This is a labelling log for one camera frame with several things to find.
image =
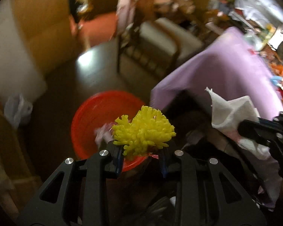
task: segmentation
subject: yellow flower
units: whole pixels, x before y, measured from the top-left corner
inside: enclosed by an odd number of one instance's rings
[[[148,147],[155,150],[168,147],[165,143],[176,135],[174,126],[160,110],[143,106],[129,123],[128,115],[122,115],[113,125],[115,145],[125,145],[124,155],[128,159],[148,154]]]

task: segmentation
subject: tiled floor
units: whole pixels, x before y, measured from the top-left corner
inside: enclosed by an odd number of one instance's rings
[[[121,58],[121,74],[117,74],[116,45],[116,40],[112,40],[96,46],[48,76],[48,90],[35,102],[26,130],[27,151],[43,180],[65,158],[75,156],[70,126],[76,110],[87,98],[102,91],[122,90],[148,104],[150,91],[158,80],[125,55]]]

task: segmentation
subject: white plastic bag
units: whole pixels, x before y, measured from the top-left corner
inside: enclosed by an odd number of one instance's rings
[[[29,123],[31,112],[32,103],[26,101],[22,94],[10,96],[4,106],[4,116],[15,129]]]
[[[97,144],[98,149],[100,149],[103,140],[106,144],[113,140],[113,130],[111,129],[113,124],[113,122],[105,123],[101,128],[96,128],[94,130],[94,134],[96,135],[95,143]]]

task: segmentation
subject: purple tablecloth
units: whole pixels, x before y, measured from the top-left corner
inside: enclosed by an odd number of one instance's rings
[[[212,88],[225,100],[250,96],[262,118],[272,120],[283,105],[272,73],[235,27],[228,28],[211,46],[188,60],[159,82],[151,91],[151,106],[165,108],[176,95],[186,89],[211,113],[211,98],[205,88]]]

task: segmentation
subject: white tissue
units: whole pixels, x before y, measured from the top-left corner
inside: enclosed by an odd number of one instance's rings
[[[257,144],[253,140],[241,137],[237,131],[243,120],[259,122],[257,110],[251,98],[241,98],[226,101],[213,90],[205,89],[212,99],[212,127],[234,140],[242,149],[246,149],[260,160],[270,157],[269,148]]]

